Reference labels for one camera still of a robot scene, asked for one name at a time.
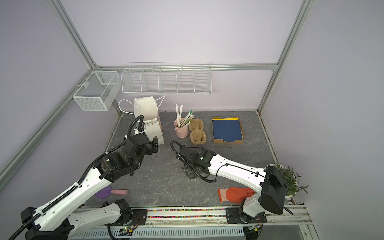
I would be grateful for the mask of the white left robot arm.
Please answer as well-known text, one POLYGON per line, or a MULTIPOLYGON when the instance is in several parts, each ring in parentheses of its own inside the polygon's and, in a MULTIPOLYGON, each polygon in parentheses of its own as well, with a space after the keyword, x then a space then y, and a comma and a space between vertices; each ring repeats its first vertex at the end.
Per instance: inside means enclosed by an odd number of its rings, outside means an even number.
POLYGON ((83 213, 74 211, 97 192, 125 175, 132 176, 145 155, 158 152, 159 139, 145 134, 127 137, 120 145, 103 153, 66 191, 38 208, 26 208, 22 226, 11 235, 25 232, 27 240, 67 240, 102 225, 131 225, 137 219, 125 200, 83 213))

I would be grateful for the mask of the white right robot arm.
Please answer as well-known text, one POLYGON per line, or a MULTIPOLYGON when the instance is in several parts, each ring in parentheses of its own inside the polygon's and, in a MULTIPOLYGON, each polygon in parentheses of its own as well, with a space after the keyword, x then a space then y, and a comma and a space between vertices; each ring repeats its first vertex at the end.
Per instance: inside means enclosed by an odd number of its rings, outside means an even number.
POLYGON ((282 215, 288 184, 273 166, 255 168, 230 161, 223 156, 206 149, 196 152, 194 148, 181 146, 174 151, 183 165, 183 171, 189 179, 200 178, 214 183, 208 176, 224 177, 240 183, 255 194, 241 201, 239 208, 226 209, 229 224, 264 224, 266 212, 282 215))

